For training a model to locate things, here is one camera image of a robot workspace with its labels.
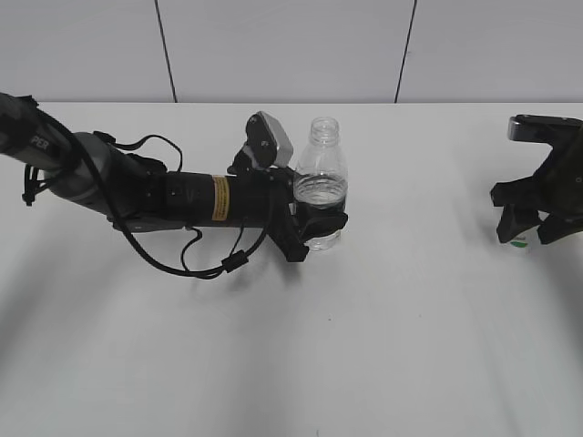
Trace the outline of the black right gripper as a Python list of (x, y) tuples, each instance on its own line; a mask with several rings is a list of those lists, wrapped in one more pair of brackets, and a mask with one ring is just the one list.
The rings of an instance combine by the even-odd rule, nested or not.
[[(550, 147), (532, 176), (497, 182), (491, 189), (493, 205), (503, 207), (496, 228), (499, 242), (537, 226), (541, 243), (582, 231), (582, 127), (574, 139)], [(542, 218), (537, 209), (549, 214)]]

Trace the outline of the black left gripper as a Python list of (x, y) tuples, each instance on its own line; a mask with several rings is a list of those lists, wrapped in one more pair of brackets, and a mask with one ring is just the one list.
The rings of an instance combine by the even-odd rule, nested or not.
[(228, 167), (227, 224), (264, 229), (284, 258), (292, 263), (306, 259), (308, 248), (304, 243), (335, 245), (348, 221), (345, 204), (298, 203), (299, 237), (291, 211), (295, 170), (289, 167), (255, 169), (243, 147)]

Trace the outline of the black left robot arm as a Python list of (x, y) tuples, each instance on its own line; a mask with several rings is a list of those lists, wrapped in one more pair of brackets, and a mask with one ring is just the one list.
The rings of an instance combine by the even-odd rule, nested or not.
[(1, 97), (1, 151), (25, 166), (23, 199), (43, 191), (107, 217), (123, 234), (204, 228), (258, 229), (289, 262), (309, 240), (341, 230), (342, 207), (317, 211), (293, 193), (292, 144), (277, 119), (250, 116), (246, 139), (223, 175), (169, 170), (138, 144), (107, 133), (74, 133), (30, 96)]

